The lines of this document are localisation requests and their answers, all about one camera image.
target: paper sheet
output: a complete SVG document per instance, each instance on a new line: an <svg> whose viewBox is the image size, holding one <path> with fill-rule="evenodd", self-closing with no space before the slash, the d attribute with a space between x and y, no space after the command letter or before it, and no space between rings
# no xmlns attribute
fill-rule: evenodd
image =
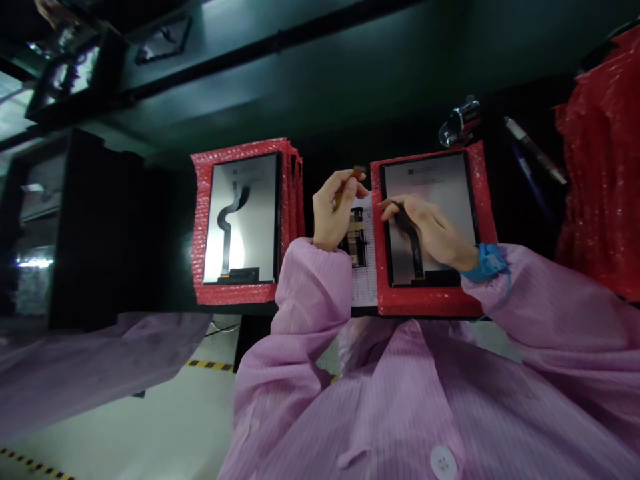
<svg viewBox="0 0 640 480"><path fill-rule="evenodd" d="M373 207L371 195L365 199L356 199L352 208L362 208L365 224L365 246L367 266L354 268L351 277L351 306L376 307L378 305L378 286L375 274L375 243L373 240Z"/></svg>

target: hand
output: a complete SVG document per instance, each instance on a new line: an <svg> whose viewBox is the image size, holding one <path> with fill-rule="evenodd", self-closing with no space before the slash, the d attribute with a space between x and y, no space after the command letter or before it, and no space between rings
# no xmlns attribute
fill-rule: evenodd
<svg viewBox="0 0 640 480"><path fill-rule="evenodd" d="M54 30L64 23L79 22L78 17L56 0L35 0L35 7Z"/></svg>
<svg viewBox="0 0 640 480"><path fill-rule="evenodd" d="M400 195L380 204L385 208L382 214L384 221L399 211L391 200L404 206L409 218L417 226L424 250L436 261L458 271L470 271L478 266L478 248L462 238L440 207L422 200L418 195Z"/></svg>
<svg viewBox="0 0 640 480"><path fill-rule="evenodd" d="M367 178L364 173L352 177L353 170L334 172L313 196L313 244L319 249L335 251L347 234L353 200L365 198L369 191L360 183ZM333 200L342 192L342 200L336 208Z"/></svg>

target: black cabinet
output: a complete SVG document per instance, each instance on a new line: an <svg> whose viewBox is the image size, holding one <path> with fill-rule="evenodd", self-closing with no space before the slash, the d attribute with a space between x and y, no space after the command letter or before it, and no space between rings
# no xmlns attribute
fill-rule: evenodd
<svg viewBox="0 0 640 480"><path fill-rule="evenodd" d="M0 203L0 329L92 331L136 310L143 159L72 129L16 155Z"/></svg>

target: yellow black hazard tape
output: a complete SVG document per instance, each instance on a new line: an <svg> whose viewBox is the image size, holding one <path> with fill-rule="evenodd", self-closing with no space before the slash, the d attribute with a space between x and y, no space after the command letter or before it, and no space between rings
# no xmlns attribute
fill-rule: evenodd
<svg viewBox="0 0 640 480"><path fill-rule="evenodd" d="M28 466L31 470L36 471L38 473L43 473L44 475L48 475L49 478L52 479L62 479L62 480L76 480L75 477L67 475L66 473L56 470L55 468L48 467L34 459L30 459L25 455L21 455L18 452L14 452L13 450L9 450L6 447L2 447L0 449L0 455L16 460L17 462L23 463Z"/></svg>
<svg viewBox="0 0 640 480"><path fill-rule="evenodd" d="M198 368L207 368L211 370L222 370L229 371L233 373L233 365L230 363L222 363L222 362L210 362L206 360L189 360L187 362L187 366L189 367L198 367ZM331 383L335 383L336 380L340 378L340 375L334 375L331 378Z"/></svg>

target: black ribbon cable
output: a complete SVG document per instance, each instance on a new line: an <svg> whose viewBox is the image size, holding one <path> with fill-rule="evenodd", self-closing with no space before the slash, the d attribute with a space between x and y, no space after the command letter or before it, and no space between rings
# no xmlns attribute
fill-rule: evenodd
<svg viewBox="0 0 640 480"><path fill-rule="evenodd" d="M416 232L416 224L409 218L409 214L406 212L404 205L394 200L391 202L398 207L399 212L395 214L395 224L407 234L409 241L411 242L411 256L413 257L413 279L424 280L425 270L422 267L422 246L420 245L420 238L418 232Z"/></svg>
<svg viewBox="0 0 640 480"><path fill-rule="evenodd" d="M251 189L248 185L242 187L238 192L237 182L233 182L233 203L228 207L224 207L218 213L217 224L220 230L225 232L225 242L222 254L222 271L220 272L221 278L229 276L229 251L231 250L231 224L227 221L227 215L240 210L246 204L249 199L249 193Z"/></svg>

